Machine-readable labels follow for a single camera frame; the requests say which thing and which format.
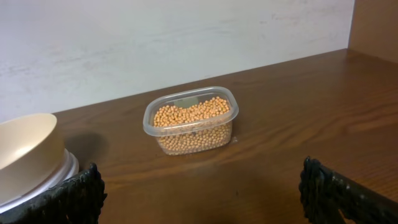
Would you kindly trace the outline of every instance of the cream-colored bowl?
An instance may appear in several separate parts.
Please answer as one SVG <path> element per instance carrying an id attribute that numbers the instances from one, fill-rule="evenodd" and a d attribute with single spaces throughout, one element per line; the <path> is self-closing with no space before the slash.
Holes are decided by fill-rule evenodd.
<path id="1" fill-rule="evenodd" d="M 0 205 L 45 180 L 61 163 L 63 139 L 52 114 L 33 114 L 0 124 Z"/>

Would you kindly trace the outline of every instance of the bowl rim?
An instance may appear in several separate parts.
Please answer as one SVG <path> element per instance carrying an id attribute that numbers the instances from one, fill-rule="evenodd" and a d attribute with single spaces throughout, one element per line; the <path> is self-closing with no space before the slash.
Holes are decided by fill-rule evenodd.
<path id="1" fill-rule="evenodd" d="M 20 120 L 20 119 L 26 119 L 26 118 L 29 118 L 29 117 L 39 116 L 39 115 L 40 115 L 40 116 L 45 115 L 45 116 L 48 116 L 48 117 L 51 117 L 51 118 L 55 119 L 55 120 L 54 120 L 54 121 L 55 121 L 55 122 L 54 122 L 54 125 L 52 126 L 51 130 L 50 130 L 50 131 L 49 131 L 49 132 L 36 144 L 36 145 L 32 146 L 32 148 L 29 149 L 28 151 L 26 151 L 26 152 L 20 154 L 19 156 L 17 156 L 17 157 L 16 157 L 15 159 L 13 159 L 13 160 L 4 163 L 4 165 L 1 165 L 1 163 L 0 163 L 0 171 L 2 171 L 3 169 L 7 168 L 7 167 L 10 166 L 11 164 L 15 163 L 15 162 L 18 161 L 19 159 L 23 158 L 26 154 L 32 152 L 32 150 L 35 149 L 38 145 L 42 144 L 42 143 L 50 136 L 50 134 L 54 132 L 54 129 L 55 129 L 55 127 L 57 127 L 57 124 L 58 124 L 58 119 L 57 119 L 57 117 L 56 117 L 54 114 L 52 114 L 52 113 L 35 113 L 35 114 L 29 114 L 29 115 L 25 115 L 25 116 L 20 116 L 20 117 L 18 117 L 18 118 L 10 119 L 10 120 L 8 120 L 8 121 L 5 121 L 5 122 L 0 123 L 0 126 L 2 126 L 2 125 L 5 125 L 5 124 L 7 124 L 7 123 L 11 123 L 11 122 L 14 122 L 14 121 L 17 121 L 17 120 Z"/>

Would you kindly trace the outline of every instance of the wooden table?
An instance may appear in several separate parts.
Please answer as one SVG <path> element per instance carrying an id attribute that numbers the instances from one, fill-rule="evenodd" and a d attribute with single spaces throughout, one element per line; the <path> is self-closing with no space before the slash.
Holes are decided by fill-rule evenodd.
<path id="1" fill-rule="evenodd" d="M 235 141 L 166 156 L 142 130 L 154 99 L 230 89 Z M 398 65 L 347 50 L 224 75 L 56 114 L 82 167 L 109 193 L 100 223 L 308 223 L 299 202 L 312 156 L 398 201 Z"/>

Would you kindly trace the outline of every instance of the white plate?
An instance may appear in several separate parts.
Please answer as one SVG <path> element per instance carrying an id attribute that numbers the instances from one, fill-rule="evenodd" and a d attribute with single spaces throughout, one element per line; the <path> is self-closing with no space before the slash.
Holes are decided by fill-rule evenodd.
<path id="1" fill-rule="evenodd" d="M 55 171 L 52 172 L 47 179 L 45 179 L 40 185 L 32 189 L 30 192 L 27 192 L 26 194 L 22 195 L 21 197 L 11 202 L 0 205 L 0 214 L 41 194 L 47 189 L 57 185 L 59 182 L 62 182 L 70 178 L 71 176 L 77 174 L 78 170 L 79 170 L 78 160 L 72 153 L 68 152 L 65 149 L 62 164 L 59 165 L 59 167 L 56 168 Z"/>

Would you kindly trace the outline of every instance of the clear plastic container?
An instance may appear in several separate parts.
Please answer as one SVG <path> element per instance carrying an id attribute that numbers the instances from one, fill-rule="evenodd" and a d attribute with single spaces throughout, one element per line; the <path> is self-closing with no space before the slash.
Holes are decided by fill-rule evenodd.
<path id="1" fill-rule="evenodd" d="M 155 126 L 155 115 L 164 106 L 189 108 L 205 101 L 219 98 L 225 100 L 229 111 L 207 119 Z M 159 146 L 168 155 L 181 155 L 205 151 L 223 146 L 231 140 L 232 120 L 238 115 L 238 104 L 232 93 L 223 87 L 208 87 L 160 97 L 145 110 L 144 131 L 154 136 Z"/>

